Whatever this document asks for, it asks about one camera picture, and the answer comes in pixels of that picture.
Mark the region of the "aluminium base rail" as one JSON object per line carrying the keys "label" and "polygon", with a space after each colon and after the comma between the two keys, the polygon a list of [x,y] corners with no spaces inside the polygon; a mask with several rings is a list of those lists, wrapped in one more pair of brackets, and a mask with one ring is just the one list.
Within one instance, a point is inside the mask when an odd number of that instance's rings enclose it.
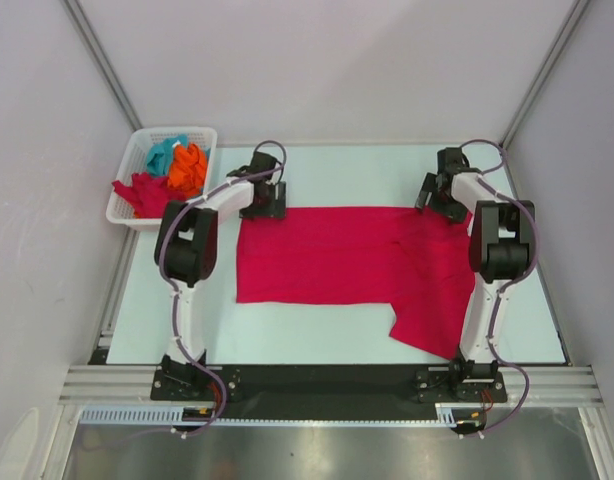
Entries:
{"label": "aluminium base rail", "polygon": [[[61,404],[147,404],[154,389],[154,364],[73,365],[59,394]],[[603,403],[591,367],[527,365],[527,407],[595,408]]]}

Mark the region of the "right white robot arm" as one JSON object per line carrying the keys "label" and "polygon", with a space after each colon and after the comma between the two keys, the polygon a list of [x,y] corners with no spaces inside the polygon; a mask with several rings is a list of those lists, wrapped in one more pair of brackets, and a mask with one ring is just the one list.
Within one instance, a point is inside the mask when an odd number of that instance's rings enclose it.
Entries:
{"label": "right white robot arm", "polygon": [[444,375],[428,371],[418,381],[422,401],[505,401],[498,353],[499,330],[511,294],[536,268],[535,205],[501,193],[470,165],[460,147],[437,152],[437,171],[428,173],[415,207],[452,223],[469,219],[468,260],[475,274],[457,353]]}

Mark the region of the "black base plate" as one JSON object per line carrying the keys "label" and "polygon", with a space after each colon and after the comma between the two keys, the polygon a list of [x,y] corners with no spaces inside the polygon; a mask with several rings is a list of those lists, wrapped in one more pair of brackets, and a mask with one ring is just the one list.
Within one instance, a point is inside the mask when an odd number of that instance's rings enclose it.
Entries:
{"label": "black base plate", "polygon": [[202,372],[169,358],[157,366],[153,401],[210,402],[222,418],[254,421],[430,420],[441,403],[507,401],[496,363],[222,365]]}

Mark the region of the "left aluminium frame post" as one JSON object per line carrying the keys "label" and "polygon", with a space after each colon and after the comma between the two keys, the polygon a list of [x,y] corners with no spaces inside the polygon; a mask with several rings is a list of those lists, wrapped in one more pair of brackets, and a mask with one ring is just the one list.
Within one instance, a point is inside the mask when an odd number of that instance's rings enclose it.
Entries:
{"label": "left aluminium frame post", "polygon": [[142,129],[143,122],[82,3],[78,0],[60,0],[59,3],[127,125],[132,131]]}

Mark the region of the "aluminium frame post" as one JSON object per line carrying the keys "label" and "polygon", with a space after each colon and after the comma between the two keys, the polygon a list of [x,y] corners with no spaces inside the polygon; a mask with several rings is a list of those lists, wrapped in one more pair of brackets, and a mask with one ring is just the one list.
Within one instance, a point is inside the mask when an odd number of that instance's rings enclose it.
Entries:
{"label": "aluminium frame post", "polygon": [[549,49],[547,50],[538,71],[533,77],[528,90],[523,96],[518,108],[512,116],[510,123],[500,138],[499,145],[501,147],[505,149],[510,148],[510,145],[522,127],[526,117],[536,104],[541,91],[555,70],[561,56],[568,47],[591,4],[592,1],[590,0],[576,0],[572,2],[572,5],[568,10],[561,26],[559,27]]}
{"label": "aluminium frame post", "polygon": [[78,0],[60,0],[59,3],[127,125],[132,131],[142,129],[143,122],[82,3]]}

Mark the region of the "orange t shirt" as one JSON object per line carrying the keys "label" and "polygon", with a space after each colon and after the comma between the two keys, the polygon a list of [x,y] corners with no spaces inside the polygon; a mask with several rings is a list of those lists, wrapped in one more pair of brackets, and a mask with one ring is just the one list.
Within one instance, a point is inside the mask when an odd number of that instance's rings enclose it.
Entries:
{"label": "orange t shirt", "polygon": [[168,187],[187,199],[201,194],[208,171],[207,154],[196,144],[177,145],[168,172]]}

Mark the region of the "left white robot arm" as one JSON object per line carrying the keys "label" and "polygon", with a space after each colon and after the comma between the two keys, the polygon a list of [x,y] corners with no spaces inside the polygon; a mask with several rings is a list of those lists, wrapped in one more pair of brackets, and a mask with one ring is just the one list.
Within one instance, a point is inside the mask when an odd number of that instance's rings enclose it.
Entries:
{"label": "left white robot arm", "polygon": [[172,337],[155,372],[150,398],[189,401],[221,393],[220,379],[206,366],[207,340],[194,311],[200,289],[218,260],[219,226],[242,219],[283,219],[287,153],[280,159],[253,150],[250,163],[229,172],[215,188],[187,202],[166,205],[154,250],[162,279],[171,287]]}

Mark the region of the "right aluminium frame post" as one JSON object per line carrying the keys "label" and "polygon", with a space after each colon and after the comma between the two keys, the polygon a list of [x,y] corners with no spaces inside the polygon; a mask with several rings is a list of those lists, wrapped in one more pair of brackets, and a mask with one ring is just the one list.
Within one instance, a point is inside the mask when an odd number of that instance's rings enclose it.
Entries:
{"label": "right aluminium frame post", "polygon": [[591,4],[592,1],[590,0],[576,0],[572,2],[572,5],[568,10],[561,26],[559,27],[549,49],[547,50],[538,71],[533,77],[528,90],[523,96],[518,108],[512,116],[510,123],[500,138],[499,145],[501,147],[505,149],[510,148],[510,145],[522,127],[526,117],[536,104],[541,91],[555,70],[561,56],[568,47]]}

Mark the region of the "red t shirt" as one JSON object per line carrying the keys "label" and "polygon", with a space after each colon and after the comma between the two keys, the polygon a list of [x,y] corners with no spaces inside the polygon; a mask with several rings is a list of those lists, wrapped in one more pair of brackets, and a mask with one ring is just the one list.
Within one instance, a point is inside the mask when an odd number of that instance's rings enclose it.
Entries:
{"label": "red t shirt", "polygon": [[301,207],[282,220],[244,220],[236,300],[388,304],[391,338],[450,359],[475,286],[468,225],[405,207]]}
{"label": "red t shirt", "polygon": [[129,185],[115,180],[112,186],[114,192],[133,208],[136,218],[161,218],[169,202],[186,200],[184,193],[169,185],[166,176],[155,177],[147,172],[134,173]]}

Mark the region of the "teal t shirt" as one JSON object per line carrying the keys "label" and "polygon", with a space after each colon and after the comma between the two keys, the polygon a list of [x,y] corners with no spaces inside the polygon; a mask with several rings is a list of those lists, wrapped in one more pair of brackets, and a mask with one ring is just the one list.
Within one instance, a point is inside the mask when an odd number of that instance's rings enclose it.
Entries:
{"label": "teal t shirt", "polygon": [[168,176],[174,159],[174,150],[177,146],[187,147],[188,137],[178,135],[154,144],[146,156],[146,171],[153,177]]}

